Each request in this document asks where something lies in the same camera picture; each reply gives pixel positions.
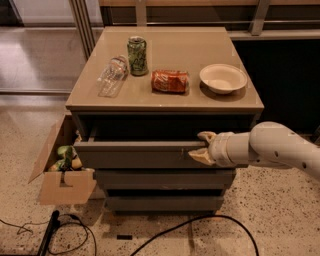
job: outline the floor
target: floor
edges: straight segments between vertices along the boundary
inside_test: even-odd
[[[73,29],[0,28],[0,88],[72,89],[85,64]],[[85,205],[41,206],[43,176],[28,180],[50,127],[65,111],[67,96],[0,96],[0,219],[23,225],[44,223],[54,210],[72,213],[90,227],[97,255],[130,255],[158,232],[189,220],[185,215],[118,216],[103,199]],[[220,214],[243,223],[260,255],[320,255],[320,182],[297,169],[237,169]],[[68,217],[62,216],[61,222]],[[0,222],[0,255],[35,255],[47,223],[28,225],[33,233]],[[117,235],[132,236],[131,240]],[[80,227],[66,226],[54,237],[53,252],[85,239]],[[93,238],[65,255],[94,255]],[[206,219],[160,237],[137,255],[255,255],[247,234],[225,219]]]

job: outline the open cardboard box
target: open cardboard box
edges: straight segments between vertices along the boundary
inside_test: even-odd
[[[85,204],[97,188],[97,181],[93,179],[92,171],[47,172],[57,160],[57,149],[63,145],[73,145],[76,126],[70,113],[51,128],[49,136],[35,162],[29,179],[32,182],[42,173],[44,179],[39,195],[42,205]]]

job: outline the soda can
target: soda can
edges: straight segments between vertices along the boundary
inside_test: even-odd
[[[128,40],[128,59],[130,73],[143,76],[148,73],[147,42],[140,36],[131,36]]]
[[[189,85],[187,71],[157,69],[151,74],[153,90],[169,93],[185,93]]]

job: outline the drawer front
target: drawer front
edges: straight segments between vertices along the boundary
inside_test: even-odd
[[[97,170],[102,189],[226,189],[235,170]]]
[[[205,147],[203,141],[128,141],[75,143],[84,166],[90,168],[212,168],[193,160],[188,152]]]
[[[222,197],[108,197],[112,211],[215,211]]]

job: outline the white bowl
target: white bowl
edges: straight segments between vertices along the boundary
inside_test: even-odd
[[[248,83],[247,75],[240,69],[226,64],[212,64],[200,71],[200,79],[218,94],[239,90]]]

